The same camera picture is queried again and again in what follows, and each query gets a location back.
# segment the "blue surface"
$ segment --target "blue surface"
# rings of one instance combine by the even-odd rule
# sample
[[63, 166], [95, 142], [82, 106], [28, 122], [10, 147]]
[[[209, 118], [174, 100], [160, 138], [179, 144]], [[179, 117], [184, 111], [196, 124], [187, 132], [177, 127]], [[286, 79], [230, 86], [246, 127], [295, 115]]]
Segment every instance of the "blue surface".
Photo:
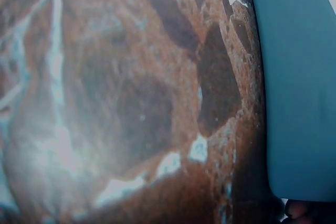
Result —
[[336, 15], [328, 0], [254, 0], [264, 62], [269, 183], [336, 201]]

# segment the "finger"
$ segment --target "finger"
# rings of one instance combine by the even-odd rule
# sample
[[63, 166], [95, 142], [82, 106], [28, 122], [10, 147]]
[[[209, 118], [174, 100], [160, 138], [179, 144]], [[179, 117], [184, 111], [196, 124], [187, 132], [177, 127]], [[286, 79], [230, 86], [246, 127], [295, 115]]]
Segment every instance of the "finger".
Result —
[[308, 212], [308, 202], [299, 200], [288, 200], [285, 207], [285, 214], [291, 219], [299, 218]]
[[287, 218], [283, 222], [283, 224], [313, 224], [313, 219], [302, 216], [296, 219]]

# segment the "dark spot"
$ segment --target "dark spot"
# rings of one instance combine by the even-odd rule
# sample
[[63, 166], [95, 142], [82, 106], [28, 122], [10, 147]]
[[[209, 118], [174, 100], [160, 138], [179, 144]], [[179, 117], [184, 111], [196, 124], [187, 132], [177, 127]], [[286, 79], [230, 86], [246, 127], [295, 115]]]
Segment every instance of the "dark spot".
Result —
[[187, 8], [187, 5], [185, 4], [185, 2], [181, 2], [181, 8], [182, 9], [186, 9]]
[[224, 6], [226, 16], [227, 16], [228, 19], [230, 19], [231, 15], [233, 14], [232, 6], [230, 5], [229, 0], [222, 0], [222, 3], [223, 3], [223, 6]]
[[198, 124], [201, 133], [210, 136], [234, 116], [241, 105], [237, 81], [219, 24], [210, 27], [200, 55], [197, 69], [203, 102]]
[[175, 0], [149, 0], [159, 15], [170, 40], [181, 48], [195, 51], [199, 39], [191, 22], [180, 11]]
[[164, 83], [150, 77], [125, 81], [117, 101], [118, 161], [133, 167], [169, 148], [172, 110], [172, 94]]
[[225, 187], [224, 187], [224, 185], [223, 184], [221, 184], [221, 187], [220, 187], [221, 189], [221, 191], [220, 191], [220, 194], [221, 195], [224, 195], [225, 194]]
[[205, 0], [195, 0], [197, 8], [200, 10]]
[[204, 18], [204, 20], [207, 20], [207, 19], [210, 18], [210, 15], [207, 11], [203, 11], [203, 18]]
[[5, 95], [6, 76], [5, 69], [0, 65], [0, 99]]
[[251, 48], [250, 40], [248, 38], [244, 22], [241, 21], [241, 20], [233, 19], [232, 23], [233, 23], [235, 31], [236, 31], [243, 47], [245, 48], [246, 52], [251, 54], [252, 53], [252, 48]]
[[122, 27], [113, 30], [111, 33], [111, 43], [115, 46], [121, 46], [126, 43], [126, 32]]
[[18, 68], [15, 60], [13, 59], [9, 60], [9, 69], [12, 73], [17, 73]]

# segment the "marble surface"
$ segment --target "marble surface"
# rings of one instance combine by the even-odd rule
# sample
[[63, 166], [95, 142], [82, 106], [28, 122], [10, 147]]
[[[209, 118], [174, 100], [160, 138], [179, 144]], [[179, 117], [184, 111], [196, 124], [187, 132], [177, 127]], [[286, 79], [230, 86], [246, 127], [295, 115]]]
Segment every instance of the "marble surface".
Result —
[[0, 9], [4, 218], [272, 223], [252, 0]]

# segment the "curved marble object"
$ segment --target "curved marble object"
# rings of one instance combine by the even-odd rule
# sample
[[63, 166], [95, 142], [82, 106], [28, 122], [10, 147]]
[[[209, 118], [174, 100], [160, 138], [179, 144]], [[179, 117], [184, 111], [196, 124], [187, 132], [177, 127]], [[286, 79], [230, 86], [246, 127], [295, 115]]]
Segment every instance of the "curved marble object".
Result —
[[0, 7], [6, 217], [263, 223], [243, 220], [271, 198], [251, 0]]

